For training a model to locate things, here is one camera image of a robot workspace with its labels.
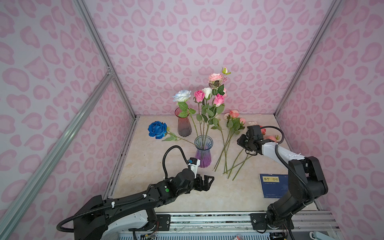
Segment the magenta pink rose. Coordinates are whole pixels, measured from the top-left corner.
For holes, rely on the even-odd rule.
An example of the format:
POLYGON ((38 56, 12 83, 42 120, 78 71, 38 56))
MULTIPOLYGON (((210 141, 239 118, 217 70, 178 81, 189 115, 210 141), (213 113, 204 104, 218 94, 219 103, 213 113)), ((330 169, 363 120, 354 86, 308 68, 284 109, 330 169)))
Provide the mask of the magenta pink rose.
POLYGON ((196 118, 199 121, 201 135, 203 135, 203 117, 201 116, 201 104, 203 103, 204 98, 205 93, 202 90, 198 90, 194 93, 194 100, 198 104, 198 114, 196 118))

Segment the pink white rose with bud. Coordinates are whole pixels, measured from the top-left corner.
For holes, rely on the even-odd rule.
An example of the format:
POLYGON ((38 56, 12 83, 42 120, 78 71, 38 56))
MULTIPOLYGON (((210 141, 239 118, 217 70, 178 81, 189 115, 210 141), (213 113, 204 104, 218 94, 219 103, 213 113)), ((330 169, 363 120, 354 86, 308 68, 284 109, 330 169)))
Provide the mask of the pink white rose with bud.
POLYGON ((225 87, 225 83, 228 79, 228 75, 230 75, 231 72, 228 71, 227 68, 222 68, 221 73, 212 73, 208 77, 208 88, 212 89, 212 96, 215 96, 217 94, 223 95, 224 98, 227 98, 227 90, 225 87))

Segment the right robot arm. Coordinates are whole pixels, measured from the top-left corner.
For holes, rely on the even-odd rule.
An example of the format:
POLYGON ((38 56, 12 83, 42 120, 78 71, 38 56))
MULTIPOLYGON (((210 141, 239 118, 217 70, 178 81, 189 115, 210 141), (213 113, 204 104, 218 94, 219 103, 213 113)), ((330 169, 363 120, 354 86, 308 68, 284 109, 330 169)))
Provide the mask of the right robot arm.
POLYGON ((286 226, 291 232, 292 217, 329 191, 320 161, 281 148, 285 134, 274 126, 247 127, 237 144, 251 156, 266 156, 288 169, 288 191, 266 211, 266 229, 286 226))

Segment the red grey glass vase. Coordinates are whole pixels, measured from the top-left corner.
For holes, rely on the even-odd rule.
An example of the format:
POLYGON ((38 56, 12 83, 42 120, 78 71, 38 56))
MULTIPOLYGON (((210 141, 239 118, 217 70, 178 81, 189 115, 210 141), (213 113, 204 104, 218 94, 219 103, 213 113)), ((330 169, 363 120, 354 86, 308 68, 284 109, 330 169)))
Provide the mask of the red grey glass vase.
POLYGON ((188 137, 192 133, 192 126, 188 117, 182 118, 179 116, 181 112, 180 108, 175 110, 175 115, 178 118, 178 134, 181 137, 188 137))

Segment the pale blue white rose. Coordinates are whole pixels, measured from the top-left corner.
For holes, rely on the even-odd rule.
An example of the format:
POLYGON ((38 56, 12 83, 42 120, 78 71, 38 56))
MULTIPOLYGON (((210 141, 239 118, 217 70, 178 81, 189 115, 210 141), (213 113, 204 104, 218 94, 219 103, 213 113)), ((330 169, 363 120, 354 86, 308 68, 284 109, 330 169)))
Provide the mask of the pale blue white rose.
POLYGON ((196 113, 196 110, 190 108, 188 105, 188 100, 191 98, 192 92, 189 90, 180 90, 173 96, 173 101, 177 104, 178 108, 182 110, 179 114, 180 117, 190 117, 196 113))

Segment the small pink rose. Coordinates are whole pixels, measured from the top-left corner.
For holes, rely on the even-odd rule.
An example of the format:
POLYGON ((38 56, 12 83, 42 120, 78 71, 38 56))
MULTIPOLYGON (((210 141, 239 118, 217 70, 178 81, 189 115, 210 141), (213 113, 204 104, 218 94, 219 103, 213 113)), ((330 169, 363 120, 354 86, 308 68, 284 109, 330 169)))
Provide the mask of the small pink rose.
POLYGON ((233 175, 233 171, 236 170, 236 173, 233 175, 232 180, 235 180, 245 163, 254 156, 263 155, 263 146, 265 144, 281 144, 285 140, 284 132, 275 126, 260 126, 252 125, 247 127, 247 132, 245 133, 250 139, 252 139, 255 145, 255 151, 249 152, 243 148, 237 154, 235 159, 232 162, 230 167, 225 167, 223 174, 227 175, 227 179, 233 175))

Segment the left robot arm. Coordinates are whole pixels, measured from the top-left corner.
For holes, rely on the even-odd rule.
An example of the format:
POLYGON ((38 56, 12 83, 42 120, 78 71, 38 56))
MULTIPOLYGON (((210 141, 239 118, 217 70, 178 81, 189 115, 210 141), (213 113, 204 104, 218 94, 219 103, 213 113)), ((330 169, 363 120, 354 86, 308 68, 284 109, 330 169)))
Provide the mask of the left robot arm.
POLYGON ((183 169, 175 177, 151 184, 140 193, 118 199, 103 200, 101 196, 91 198, 75 215, 59 222, 57 230, 73 233, 76 240, 100 240, 111 230, 114 223, 145 213, 145 223, 134 218, 130 230, 152 230, 157 225, 155 208, 174 202, 179 196, 191 191, 208 191, 215 178, 201 176, 190 169, 183 169))

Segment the hot pink rose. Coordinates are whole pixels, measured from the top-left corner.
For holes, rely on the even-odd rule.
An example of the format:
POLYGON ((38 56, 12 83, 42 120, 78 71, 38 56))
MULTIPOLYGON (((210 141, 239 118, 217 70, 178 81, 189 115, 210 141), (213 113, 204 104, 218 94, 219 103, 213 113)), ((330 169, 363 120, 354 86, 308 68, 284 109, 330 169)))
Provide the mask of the hot pink rose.
POLYGON ((206 108, 207 127, 222 132, 220 117, 225 109, 225 98, 223 95, 217 94, 212 96, 212 99, 213 101, 206 108))

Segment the dark blue flower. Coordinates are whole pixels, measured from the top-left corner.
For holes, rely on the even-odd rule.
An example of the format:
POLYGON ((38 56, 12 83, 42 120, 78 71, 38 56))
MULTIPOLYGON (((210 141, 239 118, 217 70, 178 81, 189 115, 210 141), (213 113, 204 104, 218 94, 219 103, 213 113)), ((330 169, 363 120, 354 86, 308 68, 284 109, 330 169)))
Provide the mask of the dark blue flower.
POLYGON ((188 141, 182 137, 178 137, 175 133, 171 132, 166 123, 155 121, 148 127, 149 136, 162 142, 178 142, 184 141, 194 145, 193 142, 188 141))

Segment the purple blue glass vase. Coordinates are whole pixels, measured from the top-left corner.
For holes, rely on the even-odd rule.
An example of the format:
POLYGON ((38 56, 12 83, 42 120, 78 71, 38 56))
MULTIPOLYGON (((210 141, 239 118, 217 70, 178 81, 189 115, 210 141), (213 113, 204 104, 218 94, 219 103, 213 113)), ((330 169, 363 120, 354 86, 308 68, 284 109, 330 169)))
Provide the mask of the purple blue glass vase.
POLYGON ((209 136, 201 135, 195 139, 195 147, 197 149, 195 158, 200 160, 200 168, 207 168, 211 165, 211 148, 213 145, 214 141, 209 136))

